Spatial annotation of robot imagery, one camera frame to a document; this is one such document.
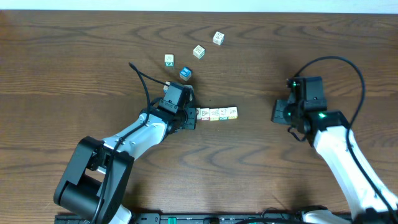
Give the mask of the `wooden block red circle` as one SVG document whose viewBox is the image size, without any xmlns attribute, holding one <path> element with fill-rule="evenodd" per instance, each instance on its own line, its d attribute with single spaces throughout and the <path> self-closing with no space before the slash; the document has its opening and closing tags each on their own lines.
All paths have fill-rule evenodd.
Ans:
<svg viewBox="0 0 398 224">
<path fill-rule="evenodd" d="M 196 108 L 197 120 L 201 120 L 201 108 Z"/>
</svg>

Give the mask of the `wooden block green edge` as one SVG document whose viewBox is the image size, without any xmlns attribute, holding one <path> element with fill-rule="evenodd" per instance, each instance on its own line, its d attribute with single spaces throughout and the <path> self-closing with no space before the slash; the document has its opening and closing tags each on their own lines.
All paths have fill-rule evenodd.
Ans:
<svg viewBox="0 0 398 224">
<path fill-rule="evenodd" d="M 227 108 L 219 108 L 218 114 L 219 114 L 219 120 L 227 120 L 228 119 L 228 109 Z"/>
</svg>

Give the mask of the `wooden block red edge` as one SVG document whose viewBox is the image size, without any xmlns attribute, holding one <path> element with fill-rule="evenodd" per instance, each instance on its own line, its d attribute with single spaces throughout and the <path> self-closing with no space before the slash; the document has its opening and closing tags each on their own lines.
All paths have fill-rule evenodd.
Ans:
<svg viewBox="0 0 398 224">
<path fill-rule="evenodd" d="M 200 110 L 201 120 L 202 121 L 209 121 L 210 120 L 210 109 L 209 108 L 202 108 Z"/>
</svg>

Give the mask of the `wooden block plain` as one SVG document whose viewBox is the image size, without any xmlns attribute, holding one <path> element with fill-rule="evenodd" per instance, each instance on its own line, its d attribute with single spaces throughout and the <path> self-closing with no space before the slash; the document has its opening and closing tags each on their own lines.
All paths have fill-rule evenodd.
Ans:
<svg viewBox="0 0 398 224">
<path fill-rule="evenodd" d="M 237 107 L 229 107 L 228 108 L 228 119 L 237 119 L 238 118 L 238 108 Z"/>
</svg>

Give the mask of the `wooden block yellow W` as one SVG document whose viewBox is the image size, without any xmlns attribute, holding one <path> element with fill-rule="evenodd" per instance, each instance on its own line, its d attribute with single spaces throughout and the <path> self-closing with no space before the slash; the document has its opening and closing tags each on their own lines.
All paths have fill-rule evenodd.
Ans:
<svg viewBox="0 0 398 224">
<path fill-rule="evenodd" d="M 210 109 L 210 121 L 218 121 L 220 119 L 220 113 L 218 108 Z"/>
</svg>

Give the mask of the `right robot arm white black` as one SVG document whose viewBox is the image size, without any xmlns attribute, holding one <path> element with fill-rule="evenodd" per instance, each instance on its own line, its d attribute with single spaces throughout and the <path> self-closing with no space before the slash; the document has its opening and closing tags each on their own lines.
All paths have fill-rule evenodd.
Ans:
<svg viewBox="0 0 398 224">
<path fill-rule="evenodd" d="M 339 110 L 328 110 L 321 77 L 287 80 L 290 95 L 277 100 L 272 122 L 288 127 L 327 163 L 349 205 L 353 223 L 397 223 L 397 196 L 377 176 Z"/>
</svg>

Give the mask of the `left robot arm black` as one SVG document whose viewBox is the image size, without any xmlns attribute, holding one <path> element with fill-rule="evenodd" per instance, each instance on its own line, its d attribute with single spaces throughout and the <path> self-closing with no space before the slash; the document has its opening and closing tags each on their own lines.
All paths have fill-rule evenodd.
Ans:
<svg viewBox="0 0 398 224">
<path fill-rule="evenodd" d="M 121 203 L 134 161 L 168 135 L 194 130 L 196 122 L 193 87 L 170 83 L 165 96 L 121 132 L 77 144 L 53 201 L 88 223 L 129 223 L 132 212 Z"/>
</svg>

